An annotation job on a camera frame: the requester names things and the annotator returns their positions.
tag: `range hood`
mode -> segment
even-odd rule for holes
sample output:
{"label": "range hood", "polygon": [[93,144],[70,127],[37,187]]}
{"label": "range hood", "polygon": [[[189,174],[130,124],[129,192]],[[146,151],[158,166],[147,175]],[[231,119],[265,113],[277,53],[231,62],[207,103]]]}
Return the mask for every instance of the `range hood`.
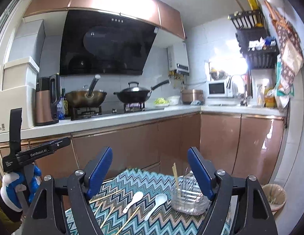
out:
{"label": "range hood", "polygon": [[141,75],[158,28],[96,11],[68,11],[60,53],[60,75]]}

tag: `white ceramic spoon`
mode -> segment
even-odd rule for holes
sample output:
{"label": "white ceramic spoon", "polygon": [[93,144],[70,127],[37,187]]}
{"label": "white ceramic spoon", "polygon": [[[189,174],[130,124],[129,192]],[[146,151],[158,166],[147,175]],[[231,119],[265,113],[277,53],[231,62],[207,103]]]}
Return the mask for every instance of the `white ceramic spoon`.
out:
{"label": "white ceramic spoon", "polygon": [[123,213],[126,214],[128,209],[135,203],[139,202],[143,198],[143,192],[136,192],[132,198],[132,201],[124,208]]}
{"label": "white ceramic spoon", "polygon": [[167,201],[167,195],[166,194],[158,194],[155,197],[155,206],[154,208],[145,216],[144,220],[149,220],[152,213],[162,204],[164,204]]}

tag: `white microwave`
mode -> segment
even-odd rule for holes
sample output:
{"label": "white microwave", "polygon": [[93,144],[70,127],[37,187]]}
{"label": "white microwave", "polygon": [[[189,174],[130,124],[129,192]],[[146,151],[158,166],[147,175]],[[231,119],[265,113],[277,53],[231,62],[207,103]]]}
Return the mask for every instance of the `white microwave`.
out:
{"label": "white microwave", "polygon": [[230,89],[227,88],[229,78],[225,80],[215,80],[207,82],[207,97],[208,98],[234,98],[238,92],[237,86],[230,82]]}

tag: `hand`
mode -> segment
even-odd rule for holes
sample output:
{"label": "hand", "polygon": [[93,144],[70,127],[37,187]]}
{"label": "hand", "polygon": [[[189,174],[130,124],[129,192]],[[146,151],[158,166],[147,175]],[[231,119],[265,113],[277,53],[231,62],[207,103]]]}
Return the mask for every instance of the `hand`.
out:
{"label": "hand", "polygon": [[[40,185],[39,176],[41,176],[42,173],[40,169],[35,166],[34,167],[34,176],[30,182],[29,190],[30,190],[30,196],[28,201],[31,203],[34,197],[34,194],[36,193],[37,189]],[[20,202],[17,198],[15,187],[19,184],[22,184],[22,182],[25,180],[25,177],[20,172],[10,172],[8,174],[5,174],[3,176],[2,180],[2,187],[0,189],[0,195],[5,202],[5,204],[11,208],[12,210],[16,212],[21,212],[22,208],[20,205]]]}

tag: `metal bolt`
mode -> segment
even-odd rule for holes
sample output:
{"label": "metal bolt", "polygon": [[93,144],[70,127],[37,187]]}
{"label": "metal bolt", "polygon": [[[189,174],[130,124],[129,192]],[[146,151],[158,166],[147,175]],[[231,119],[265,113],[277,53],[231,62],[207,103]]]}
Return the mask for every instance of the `metal bolt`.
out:
{"label": "metal bolt", "polygon": [[249,179],[250,179],[251,181],[255,181],[255,180],[256,180],[256,176],[255,176],[255,175],[250,175],[250,176],[249,176]]}
{"label": "metal bolt", "polygon": [[83,174],[83,170],[81,170],[81,169],[78,169],[75,171],[76,176],[81,176],[82,174]]}
{"label": "metal bolt", "polygon": [[48,181],[48,180],[51,180],[52,176],[51,175],[46,175],[44,177],[44,181]]}
{"label": "metal bolt", "polygon": [[219,170],[217,171],[217,174],[220,175],[220,176],[223,176],[223,175],[226,174],[226,172],[225,172],[223,169],[219,169]]}

